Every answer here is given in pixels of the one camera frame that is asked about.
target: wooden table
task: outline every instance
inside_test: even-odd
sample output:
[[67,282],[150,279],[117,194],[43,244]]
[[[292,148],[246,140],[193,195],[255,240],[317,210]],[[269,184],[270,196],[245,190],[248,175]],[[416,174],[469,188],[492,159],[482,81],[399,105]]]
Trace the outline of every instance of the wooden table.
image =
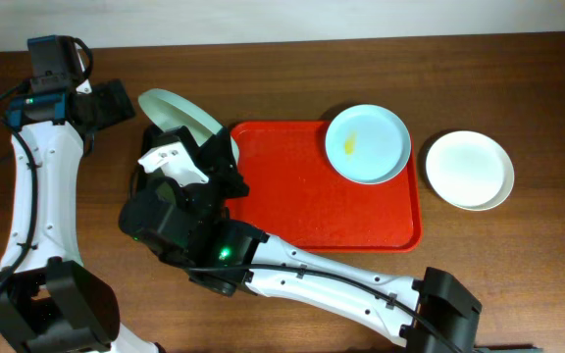
[[[330,119],[346,106],[372,103],[402,118],[418,156],[443,130],[491,136],[516,172],[500,207],[457,209],[421,176],[424,238],[414,251],[327,256],[387,274],[447,270],[483,302],[479,344],[565,352],[565,33],[99,49],[95,60],[93,81],[121,78],[133,102],[165,88],[229,126]],[[29,75],[27,53],[0,53],[0,92]],[[149,124],[136,108],[134,121],[97,136],[77,182],[79,250],[117,293],[128,327],[169,352],[389,348],[377,333],[304,304],[220,297],[123,235],[117,216]],[[9,139],[0,127],[0,153]],[[0,257],[13,188],[8,161],[0,164]],[[9,350],[0,336],[0,352]]]

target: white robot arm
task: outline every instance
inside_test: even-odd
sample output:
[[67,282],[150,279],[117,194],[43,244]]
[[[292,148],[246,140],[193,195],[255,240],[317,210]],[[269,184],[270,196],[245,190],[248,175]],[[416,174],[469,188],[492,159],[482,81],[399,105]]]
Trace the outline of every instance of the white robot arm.
[[198,146],[186,127],[144,134],[137,192],[120,228],[191,281],[231,296],[237,289],[297,300],[380,333],[406,352],[471,352],[481,303],[452,275],[423,280],[356,269],[234,221],[228,198],[246,196],[222,129]]
[[[160,346],[121,324],[114,292],[83,268],[77,249],[82,138],[131,118],[133,108],[118,81],[91,88],[92,54],[78,39],[48,36],[27,44],[32,94],[15,97],[5,121],[14,135],[16,184],[0,262],[0,332],[24,353],[158,353]],[[76,44],[88,56],[87,69]]]

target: white bowl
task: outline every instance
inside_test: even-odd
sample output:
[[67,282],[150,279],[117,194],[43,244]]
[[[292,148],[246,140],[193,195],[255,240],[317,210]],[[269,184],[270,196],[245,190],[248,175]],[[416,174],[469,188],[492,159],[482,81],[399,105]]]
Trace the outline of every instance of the white bowl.
[[431,146],[426,168],[439,197],[470,211],[500,205],[514,185],[514,168],[507,152],[478,132],[442,136]]
[[411,155],[411,138],[391,111],[358,105],[334,118],[326,134],[326,153],[343,177],[376,184],[397,176]]

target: red plastic tray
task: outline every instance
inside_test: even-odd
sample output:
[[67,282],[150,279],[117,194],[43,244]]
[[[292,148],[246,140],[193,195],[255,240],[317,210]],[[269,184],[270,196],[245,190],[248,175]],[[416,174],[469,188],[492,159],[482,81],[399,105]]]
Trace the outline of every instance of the red plastic tray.
[[231,135],[247,197],[229,200],[234,219],[315,252],[405,252],[422,237],[413,149],[390,181],[363,185],[331,166],[330,122],[248,122]]

